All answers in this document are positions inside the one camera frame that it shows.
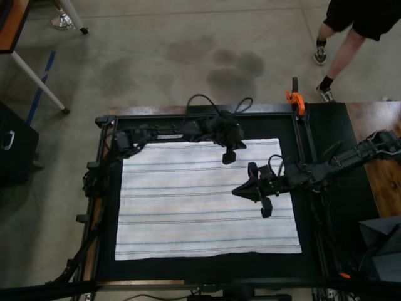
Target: white towel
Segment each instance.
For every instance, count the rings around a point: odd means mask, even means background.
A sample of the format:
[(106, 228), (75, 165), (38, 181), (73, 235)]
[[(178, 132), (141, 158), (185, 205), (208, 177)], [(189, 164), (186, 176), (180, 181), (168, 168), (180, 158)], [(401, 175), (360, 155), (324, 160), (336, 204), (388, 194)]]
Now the white towel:
[[(226, 253), (301, 253), (291, 196), (272, 196), (273, 213), (231, 191), (281, 154), (279, 140), (247, 140), (225, 166), (212, 142), (148, 144), (124, 160), (116, 260), (206, 257)], [(275, 172), (281, 159), (271, 160)]]

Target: floor stain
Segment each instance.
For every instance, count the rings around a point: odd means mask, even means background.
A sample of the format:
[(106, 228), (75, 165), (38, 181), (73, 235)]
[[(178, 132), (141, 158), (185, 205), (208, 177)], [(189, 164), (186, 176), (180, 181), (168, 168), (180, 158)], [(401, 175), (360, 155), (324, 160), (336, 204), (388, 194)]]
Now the floor stain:
[(213, 36), (169, 44), (166, 59), (182, 63), (195, 63), (203, 59), (216, 46)]
[(121, 58), (106, 63), (98, 81), (100, 91), (106, 97), (121, 97), (135, 89), (136, 84), (130, 74), (131, 58)]
[(212, 56), (213, 62), (222, 66), (233, 66), (237, 61), (237, 54), (232, 50), (219, 49)]
[(231, 50), (217, 50), (212, 60), (223, 66), (206, 77), (214, 99), (238, 103), (245, 97), (256, 96), (255, 79), (264, 73), (264, 62), (257, 54), (247, 51), (237, 55)]

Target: wooden surface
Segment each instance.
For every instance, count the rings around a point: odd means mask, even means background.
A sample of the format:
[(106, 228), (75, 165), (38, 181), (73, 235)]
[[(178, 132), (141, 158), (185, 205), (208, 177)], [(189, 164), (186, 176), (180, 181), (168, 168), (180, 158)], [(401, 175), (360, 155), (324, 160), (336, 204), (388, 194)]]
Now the wooden surface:
[[(348, 103), (357, 141), (378, 130), (392, 130), (401, 137), (401, 102)], [(370, 187), (381, 217), (401, 214), (401, 166), (395, 161), (365, 164)]]
[[(107, 146), (108, 143), (110, 143), (111, 136), (107, 139), (105, 148), (103, 150), (103, 158), (108, 154), (109, 152), (109, 147)], [(92, 219), (92, 224), (91, 224), (91, 230), (94, 229), (98, 218), (100, 214), (100, 210), (102, 208), (103, 204), (103, 199), (102, 198), (96, 198), (95, 199), (95, 207), (93, 209), (93, 219)], [(95, 264), (95, 257), (96, 257), (96, 245), (97, 245), (97, 238), (94, 240), (92, 245), (89, 247), (88, 253), (86, 254), (86, 260), (85, 260), (85, 271), (83, 272), (83, 281), (90, 281), (92, 278), (92, 271), (93, 271), (93, 265)]]
[(130, 108), (111, 108), (108, 113), (117, 116), (129, 115), (175, 115), (185, 114), (186, 107), (175, 105), (169, 107), (130, 107)]
[(147, 281), (99, 281), (98, 285), (177, 285), (183, 280), (147, 280)]
[(21, 26), (25, 22), (26, 11), (29, 0), (14, 0), (7, 20), (0, 31), (0, 51), (13, 52), (16, 44), (15, 39), (19, 38)]

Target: black shorts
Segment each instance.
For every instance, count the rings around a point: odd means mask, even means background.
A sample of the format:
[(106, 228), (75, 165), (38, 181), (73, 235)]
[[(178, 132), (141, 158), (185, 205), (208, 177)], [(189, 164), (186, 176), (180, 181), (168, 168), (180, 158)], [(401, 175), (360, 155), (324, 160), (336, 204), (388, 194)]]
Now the black shorts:
[(324, 23), (334, 31), (352, 24), (359, 35), (379, 41), (400, 19), (399, 4), (398, 0), (331, 0)]

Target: orange clamp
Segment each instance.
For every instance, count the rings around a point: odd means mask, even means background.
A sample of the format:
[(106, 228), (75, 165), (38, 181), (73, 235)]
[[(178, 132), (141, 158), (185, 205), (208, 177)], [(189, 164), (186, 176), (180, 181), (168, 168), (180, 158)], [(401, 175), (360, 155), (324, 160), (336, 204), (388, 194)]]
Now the orange clamp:
[(305, 103), (303, 97), (298, 93), (298, 79), (293, 77), (293, 91), (291, 94), (286, 92), (288, 103), (291, 105), (298, 105), (298, 115), (303, 116), (305, 114)]
[(341, 273), (339, 273), (339, 274), (340, 274), (341, 277), (343, 277), (343, 278), (345, 278), (345, 279), (351, 279), (351, 276), (349, 276), (349, 274), (347, 274), (347, 273), (341, 272)]

